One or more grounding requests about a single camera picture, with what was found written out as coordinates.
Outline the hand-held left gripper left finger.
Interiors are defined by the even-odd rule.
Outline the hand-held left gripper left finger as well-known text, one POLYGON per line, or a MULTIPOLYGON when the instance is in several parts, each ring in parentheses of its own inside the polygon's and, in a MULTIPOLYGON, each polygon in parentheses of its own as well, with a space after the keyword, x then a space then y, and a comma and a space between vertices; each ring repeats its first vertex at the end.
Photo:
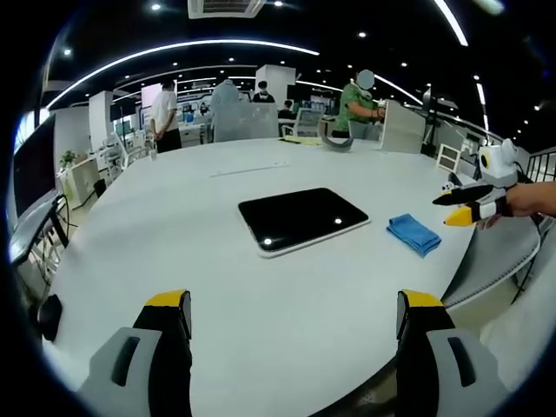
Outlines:
POLYGON ((95 416, 190 416, 191 296, 153 296, 90 358, 78 393, 95 416))

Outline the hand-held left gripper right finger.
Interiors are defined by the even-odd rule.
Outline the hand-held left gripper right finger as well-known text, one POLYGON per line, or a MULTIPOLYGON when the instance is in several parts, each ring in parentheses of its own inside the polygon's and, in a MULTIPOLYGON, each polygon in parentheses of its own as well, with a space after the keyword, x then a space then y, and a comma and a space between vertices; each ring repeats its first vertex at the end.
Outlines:
POLYGON ((508 391, 492 353, 431 294, 403 289, 397 308, 395 414, 493 416, 508 391))

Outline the person's right hand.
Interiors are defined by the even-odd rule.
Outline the person's right hand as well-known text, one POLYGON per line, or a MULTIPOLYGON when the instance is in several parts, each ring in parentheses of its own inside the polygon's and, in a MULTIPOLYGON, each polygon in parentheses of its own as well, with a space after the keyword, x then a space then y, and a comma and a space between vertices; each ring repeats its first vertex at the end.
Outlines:
POLYGON ((506 200, 515 216, 542 214, 556 216, 556 183, 516 184, 506 192, 506 200))

